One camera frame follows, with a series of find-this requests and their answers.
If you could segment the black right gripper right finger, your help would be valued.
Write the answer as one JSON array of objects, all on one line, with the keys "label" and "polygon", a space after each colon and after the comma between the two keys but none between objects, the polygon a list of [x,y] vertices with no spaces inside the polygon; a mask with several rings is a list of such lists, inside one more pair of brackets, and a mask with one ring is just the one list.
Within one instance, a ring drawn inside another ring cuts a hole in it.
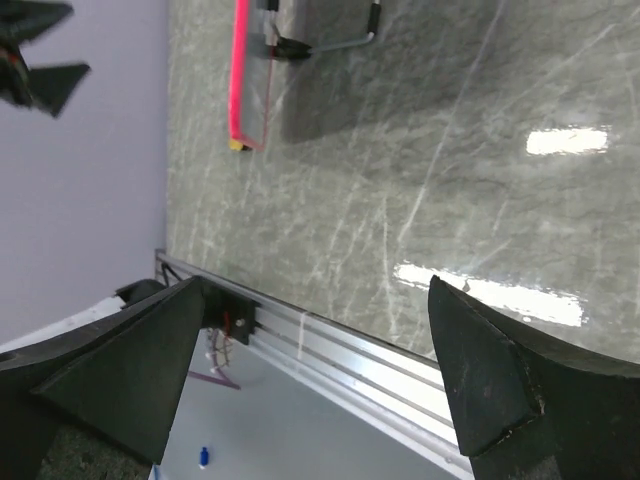
[{"label": "black right gripper right finger", "polygon": [[439,277],[428,312],[475,478],[638,478],[638,365],[525,325]]}]

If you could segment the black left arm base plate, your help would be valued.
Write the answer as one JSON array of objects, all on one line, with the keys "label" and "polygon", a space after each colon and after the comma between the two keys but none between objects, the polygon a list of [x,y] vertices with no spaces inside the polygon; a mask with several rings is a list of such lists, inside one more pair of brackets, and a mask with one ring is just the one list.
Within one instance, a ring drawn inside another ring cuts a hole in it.
[{"label": "black left arm base plate", "polygon": [[221,330],[243,345],[255,333],[257,303],[252,299],[204,280],[202,328]]}]

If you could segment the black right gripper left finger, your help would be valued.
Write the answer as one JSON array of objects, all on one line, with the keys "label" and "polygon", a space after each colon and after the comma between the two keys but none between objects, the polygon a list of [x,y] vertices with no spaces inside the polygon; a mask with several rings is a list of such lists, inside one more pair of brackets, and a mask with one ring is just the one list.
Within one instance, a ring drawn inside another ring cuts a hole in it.
[{"label": "black right gripper left finger", "polygon": [[146,479],[201,328],[196,278],[1,354],[4,479]]}]

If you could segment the yellow whiteboard eraser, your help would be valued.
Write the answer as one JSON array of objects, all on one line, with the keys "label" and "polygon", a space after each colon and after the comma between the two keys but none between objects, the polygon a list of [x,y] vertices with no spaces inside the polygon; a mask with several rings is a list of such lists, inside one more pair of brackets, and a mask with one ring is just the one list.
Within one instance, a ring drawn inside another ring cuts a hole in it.
[{"label": "yellow whiteboard eraser", "polygon": [[234,140],[234,139],[230,139],[229,140],[229,147],[232,151],[236,151],[236,152],[245,152],[245,151],[251,151],[252,148],[241,143],[240,141]]}]

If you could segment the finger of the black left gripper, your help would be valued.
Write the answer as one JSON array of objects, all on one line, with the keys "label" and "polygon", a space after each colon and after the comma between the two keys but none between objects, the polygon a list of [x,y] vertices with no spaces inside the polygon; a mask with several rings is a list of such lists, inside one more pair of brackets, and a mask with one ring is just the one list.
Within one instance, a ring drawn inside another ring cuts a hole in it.
[{"label": "finger of the black left gripper", "polygon": [[2,2],[1,45],[30,42],[72,16],[66,2]]},{"label": "finger of the black left gripper", "polygon": [[1,99],[23,109],[39,110],[58,118],[81,81],[88,64],[65,64],[33,69],[1,65]]}]

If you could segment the red framed whiteboard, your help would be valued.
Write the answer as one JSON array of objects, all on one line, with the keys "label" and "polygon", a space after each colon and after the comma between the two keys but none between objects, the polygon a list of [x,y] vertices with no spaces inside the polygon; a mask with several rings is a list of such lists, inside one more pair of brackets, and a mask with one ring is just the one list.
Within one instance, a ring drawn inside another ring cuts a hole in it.
[{"label": "red framed whiteboard", "polygon": [[277,36],[277,1],[241,0],[235,6],[229,82],[230,139],[264,147]]}]

